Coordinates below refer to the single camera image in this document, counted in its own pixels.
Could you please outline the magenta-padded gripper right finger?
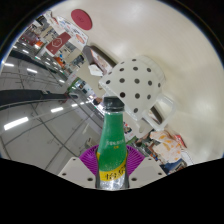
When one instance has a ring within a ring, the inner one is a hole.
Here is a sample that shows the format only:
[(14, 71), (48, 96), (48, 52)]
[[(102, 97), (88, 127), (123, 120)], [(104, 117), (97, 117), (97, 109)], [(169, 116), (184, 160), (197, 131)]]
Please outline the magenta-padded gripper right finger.
[(130, 188), (140, 188), (166, 176), (153, 158), (145, 157), (131, 146), (127, 150), (126, 174)]

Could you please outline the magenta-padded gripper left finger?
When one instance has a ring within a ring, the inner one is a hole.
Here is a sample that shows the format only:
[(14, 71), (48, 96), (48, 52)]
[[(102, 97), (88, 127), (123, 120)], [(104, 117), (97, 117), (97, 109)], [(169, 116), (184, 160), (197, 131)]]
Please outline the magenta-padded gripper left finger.
[(98, 175), (96, 150), (93, 146), (81, 156), (71, 157), (58, 176), (84, 188), (95, 188)]

